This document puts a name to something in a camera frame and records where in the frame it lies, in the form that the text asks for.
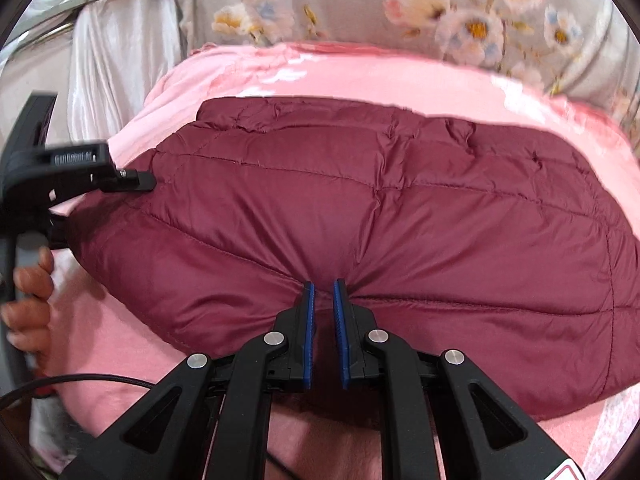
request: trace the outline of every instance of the quilted fabric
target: quilted fabric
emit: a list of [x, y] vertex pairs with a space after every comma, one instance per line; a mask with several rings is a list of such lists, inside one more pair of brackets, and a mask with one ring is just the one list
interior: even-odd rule
[[82, 266], [162, 338], [212, 356], [268, 331], [312, 280], [320, 408], [363, 403], [338, 393], [338, 277], [381, 327], [461, 349], [535, 418], [640, 380], [638, 242], [553, 134], [220, 98], [132, 167], [153, 171], [153, 193], [95, 192], [70, 216]]

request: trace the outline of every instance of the black cable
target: black cable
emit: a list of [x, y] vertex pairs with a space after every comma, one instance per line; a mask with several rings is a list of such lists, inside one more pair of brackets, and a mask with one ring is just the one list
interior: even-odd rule
[[[45, 388], [46, 386], [55, 386], [56, 384], [76, 383], [79, 381], [106, 381], [110, 383], [131, 384], [132, 386], [140, 386], [141, 388], [146, 388], [147, 390], [150, 390], [151, 388], [156, 386], [153, 383], [149, 383], [141, 379], [134, 379], [132, 377], [112, 374], [71, 374], [59, 375], [56, 377], [44, 377], [42, 379], [30, 381], [20, 388], [16, 388], [14, 391], [9, 392], [4, 397], [0, 397], [0, 412], [11, 406], [16, 400], [20, 400], [25, 395], [28, 395], [39, 388]], [[302, 480], [298, 475], [292, 472], [287, 466], [285, 466], [280, 460], [278, 460], [268, 451], [267, 460], [271, 462], [274, 467], [287, 475], [290, 480]]]

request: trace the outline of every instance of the silver screw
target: silver screw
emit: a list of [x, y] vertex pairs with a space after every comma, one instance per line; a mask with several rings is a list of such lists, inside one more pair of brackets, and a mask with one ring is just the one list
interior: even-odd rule
[[369, 339], [374, 343], [385, 343], [389, 339], [389, 334], [384, 330], [375, 329], [369, 332]]
[[204, 354], [193, 354], [187, 359], [189, 368], [202, 368], [207, 364], [207, 356]]
[[465, 362], [465, 355], [460, 350], [447, 350], [444, 358], [452, 365], [461, 365]]
[[267, 345], [276, 346], [282, 344], [284, 341], [284, 335], [280, 332], [269, 332], [264, 335], [264, 342]]

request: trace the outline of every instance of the triangular cutout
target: triangular cutout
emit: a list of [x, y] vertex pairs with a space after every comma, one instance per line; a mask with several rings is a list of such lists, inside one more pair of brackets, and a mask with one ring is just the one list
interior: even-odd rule
[[493, 450], [504, 449], [527, 436], [525, 430], [478, 383], [469, 385], [469, 392], [478, 410], [489, 446]]
[[122, 437], [124, 442], [147, 453], [158, 451], [181, 394], [179, 386], [171, 388], [127, 430]]

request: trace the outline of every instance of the pink blanket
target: pink blanket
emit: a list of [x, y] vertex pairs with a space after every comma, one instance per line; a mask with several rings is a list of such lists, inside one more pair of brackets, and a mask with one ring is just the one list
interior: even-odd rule
[[[144, 110], [111, 139], [111, 153], [119, 165], [127, 164], [194, 120], [209, 98], [301, 94], [552, 131], [583, 153], [640, 234], [640, 170], [625, 138], [606, 118], [562, 99], [541, 98], [499, 76], [369, 47], [205, 48], [156, 85]], [[157, 381], [183, 358], [93, 282], [70, 254], [59, 254], [57, 262], [49, 374], [106, 372]], [[97, 383], [68, 384], [61, 392], [72, 415], [94, 433], [143, 393]], [[638, 392], [632, 388], [542, 426], [582, 464], [587, 478], [596, 478], [638, 420]], [[276, 408], [269, 446], [306, 480], [380, 477], [380, 444], [373, 431]], [[283, 477], [269, 469], [267, 478]]]

